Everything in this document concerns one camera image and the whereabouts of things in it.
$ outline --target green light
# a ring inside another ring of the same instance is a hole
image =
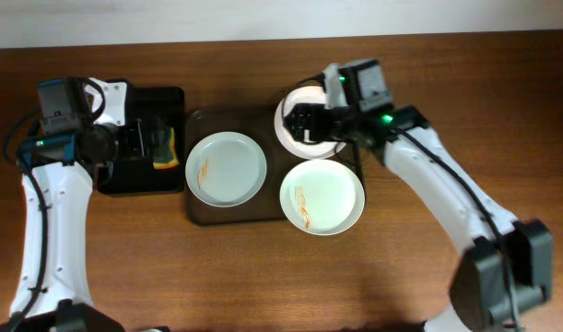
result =
[[[384,116],[381,117],[381,120],[385,123],[385,124],[389,124],[392,120],[393,120],[393,116],[385,114]]]

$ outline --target food residue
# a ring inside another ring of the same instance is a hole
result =
[[[204,164],[201,165],[199,172],[197,172],[197,184],[199,184],[199,189],[205,182],[205,178],[207,177],[207,168],[209,167],[209,158],[205,159]]]
[[[296,200],[298,201],[299,215],[306,221],[306,228],[309,228],[311,226],[311,217],[306,207],[306,197],[303,195],[302,187],[296,187]]]

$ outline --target brown drying mat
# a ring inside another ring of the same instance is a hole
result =
[[[214,226],[242,222],[285,220],[279,203],[281,183],[289,171],[306,161],[287,151],[277,139],[273,120],[275,106],[250,108],[210,108],[191,113],[185,123],[185,160],[193,147],[202,139],[215,133],[231,131],[252,138],[266,157],[267,175],[263,186],[246,203],[236,207],[212,207],[202,202],[189,190],[185,181],[185,206],[187,217],[199,226]],[[365,188],[358,150],[347,145],[339,152],[342,162],[353,171]]]

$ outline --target wooden tabletop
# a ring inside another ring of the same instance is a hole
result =
[[[523,321],[563,331],[563,31],[0,50],[0,151],[49,78],[179,86],[193,110],[275,104],[283,87],[359,58],[381,59],[396,102],[415,104],[487,193],[551,229],[554,299]],[[186,193],[94,194],[95,307],[129,330],[337,330],[431,317],[448,301],[451,241],[376,160],[364,172],[362,217],[331,237],[288,222],[198,228],[185,218]],[[19,172],[0,153],[0,323],[18,285],[24,207]]]

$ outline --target white plate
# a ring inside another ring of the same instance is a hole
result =
[[[365,191],[345,165],[310,160],[287,174],[279,200],[286,217],[302,231],[334,235],[357,222],[365,207]]]
[[[287,116],[293,110],[293,107],[301,102],[306,103],[326,103],[326,95],[321,87],[303,87],[291,91],[286,96],[284,114]],[[293,140],[289,131],[283,126],[283,119],[281,117],[281,107],[283,101],[279,102],[275,112],[275,133],[281,144],[287,151],[303,159],[324,159],[334,155],[334,147],[336,152],[345,147],[345,143],[338,142],[322,142],[316,145],[306,145]]]
[[[263,150],[250,137],[221,132],[202,139],[187,157],[191,192],[214,207],[229,208],[251,199],[266,176]]]

